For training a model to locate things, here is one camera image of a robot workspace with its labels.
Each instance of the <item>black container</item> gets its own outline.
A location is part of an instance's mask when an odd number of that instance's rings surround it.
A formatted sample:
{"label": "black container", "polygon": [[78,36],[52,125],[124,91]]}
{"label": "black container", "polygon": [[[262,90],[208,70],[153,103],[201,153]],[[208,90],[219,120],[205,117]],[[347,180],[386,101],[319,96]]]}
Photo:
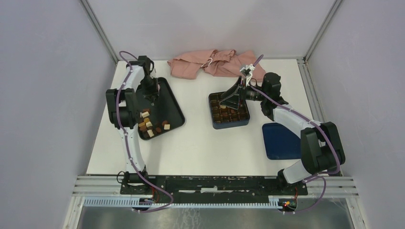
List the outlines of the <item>black container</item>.
{"label": "black container", "polygon": [[223,92],[212,93],[208,96],[211,119],[214,129],[225,129],[247,125],[250,120],[249,110],[244,102],[238,110],[232,108],[221,109],[219,101]]}
{"label": "black container", "polygon": [[[153,137],[149,137],[149,135],[144,135],[144,133],[138,129],[139,137],[143,140],[149,140],[167,133],[170,130],[182,126],[186,121],[167,80],[163,77],[159,77],[158,84],[160,86],[159,98],[155,101],[154,106],[152,106],[150,102],[143,97],[143,89],[141,85],[139,85],[137,91],[135,92],[140,109],[150,109],[149,116],[147,118],[149,118],[152,122],[153,129],[159,127],[162,130],[160,134],[155,132]],[[163,121],[169,122],[170,130],[163,129]]]}

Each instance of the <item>tabletop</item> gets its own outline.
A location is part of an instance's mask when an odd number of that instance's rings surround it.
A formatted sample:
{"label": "tabletop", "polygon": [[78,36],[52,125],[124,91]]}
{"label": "tabletop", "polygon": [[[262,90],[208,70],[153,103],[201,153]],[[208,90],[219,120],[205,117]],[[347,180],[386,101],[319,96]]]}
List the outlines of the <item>tabletop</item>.
{"label": "tabletop", "polygon": [[[281,96],[294,109],[312,117],[296,60],[262,60],[266,72],[281,76]],[[111,88],[126,76],[126,63],[118,62]],[[216,130],[212,126],[208,95],[228,90],[236,78],[214,77],[199,70],[195,80],[170,76],[166,61],[155,61],[156,76],[164,77],[179,103],[186,123],[150,140],[139,139],[150,175],[276,176],[297,160],[269,160],[260,102],[247,101],[251,115],[246,126]],[[125,170],[125,151],[117,129],[110,123],[107,107],[94,143],[87,174],[117,174]]]}

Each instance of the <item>gray wall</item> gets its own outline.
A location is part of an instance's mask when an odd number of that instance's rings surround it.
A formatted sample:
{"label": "gray wall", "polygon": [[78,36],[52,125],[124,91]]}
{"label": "gray wall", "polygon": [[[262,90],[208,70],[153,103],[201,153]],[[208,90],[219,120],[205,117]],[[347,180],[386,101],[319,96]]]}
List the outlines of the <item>gray wall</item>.
{"label": "gray wall", "polygon": [[77,0],[1,1],[0,53],[0,228],[60,228],[114,64]]}
{"label": "gray wall", "polygon": [[372,229],[404,228],[405,1],[346,0],[309,70]]}
{"label": "gray wall", "polygon": [[205,49],[304,56],[334,0],[89,0],[115,51],[171,59]]}

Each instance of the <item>pink towel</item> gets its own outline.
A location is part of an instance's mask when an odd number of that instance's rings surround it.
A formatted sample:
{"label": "pink towel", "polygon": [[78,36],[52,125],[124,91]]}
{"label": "pink towel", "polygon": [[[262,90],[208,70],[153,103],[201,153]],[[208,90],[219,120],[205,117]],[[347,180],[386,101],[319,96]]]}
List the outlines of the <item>pink towel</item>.
{"label": "pink towel", "polygon": [[[256,56],[253,51],[236,55],[235,50],[219,52],[212,49],[186,52],[167,61],[167,64],[170,66],[172,76],[195,79],[200,68],[213,76],[238,77],[241,75],[239,71],[242,65],[249,65],[255,61]],[[261,82],[265,73],[265,70],[258,64],[253,71],[253,78]]]}

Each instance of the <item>pink cloth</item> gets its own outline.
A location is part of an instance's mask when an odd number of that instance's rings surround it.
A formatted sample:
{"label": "pink cloth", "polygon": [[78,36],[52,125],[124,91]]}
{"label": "pink cloth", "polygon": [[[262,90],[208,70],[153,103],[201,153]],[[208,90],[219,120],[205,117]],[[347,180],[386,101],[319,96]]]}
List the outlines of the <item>pink cloth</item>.
{"label": "pink cloth", "polygon": [[[213,76],[238,77],[241,75],[239,71],[242,65],[249,65],[255,61],[256,56],[253,51],[236,55],[235,50],[219,52],[212,49],[186,52],[167,61],[167,64],[170,66],[172,76],[195,79],[200,68]],[[265,70],[258,64],[253,71],[253,78],[261,82],[265,73]]]}

